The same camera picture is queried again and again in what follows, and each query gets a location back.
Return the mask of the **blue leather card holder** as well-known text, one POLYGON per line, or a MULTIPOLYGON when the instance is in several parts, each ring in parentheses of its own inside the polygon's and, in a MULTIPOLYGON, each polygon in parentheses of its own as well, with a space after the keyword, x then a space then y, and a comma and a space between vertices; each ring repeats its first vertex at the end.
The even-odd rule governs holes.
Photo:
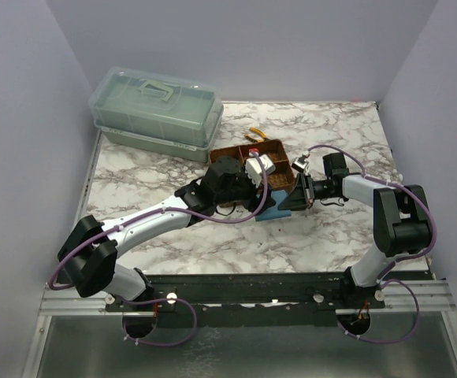
POLYGON ((286 198, 287 193, 285 190, 280 191, 273 191, 271 194, 271 198, 275 201, 275 204, 259 215, 255 217, 257 222, 260 221, 271 221, 275 219, 281 219, 285 217, 290 217, 292 215, 292 211, 289 209, 286 210, 279 210, 278 206, 284 201, 286 198))

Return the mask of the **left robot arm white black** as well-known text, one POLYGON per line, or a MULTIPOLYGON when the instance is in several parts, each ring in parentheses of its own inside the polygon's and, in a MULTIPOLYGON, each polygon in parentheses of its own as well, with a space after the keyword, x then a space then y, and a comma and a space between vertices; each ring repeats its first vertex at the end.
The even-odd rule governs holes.
POLYGON ((157 236, 200 221, 229 223, 228 218, 214 217, 222 204, 243 205, 249 211, 246 221, 256 217, 275 203, 269 182, 274 170, 270 158, 256 150, 245 162, 221 156, 202 177, 155 206, 112 220, 83 217, 58 252, 49 288, 73 287, 82 298, 105 292, 125 301, 148 300, 153 290, 144 273, 119 265, 118 258, 157 236))

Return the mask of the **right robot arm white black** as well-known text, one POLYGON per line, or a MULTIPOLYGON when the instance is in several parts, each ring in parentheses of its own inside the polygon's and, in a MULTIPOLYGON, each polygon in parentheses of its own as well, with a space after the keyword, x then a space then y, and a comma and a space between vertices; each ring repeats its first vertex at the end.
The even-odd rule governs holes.
POLYGON ((278 206, 280 210, 302 211, 326 199, 357 201, 373 210, 373 245, 360 261, 346 269, 341 284, 344 293, 375 289, 400 261, 427 254, 437 239, 424 189, 401 186, 351 173, 345 154, 323 157, 325 178, 313 180, 306 172, 306 157, 293 163, 299 172, 295 187, 278 206))

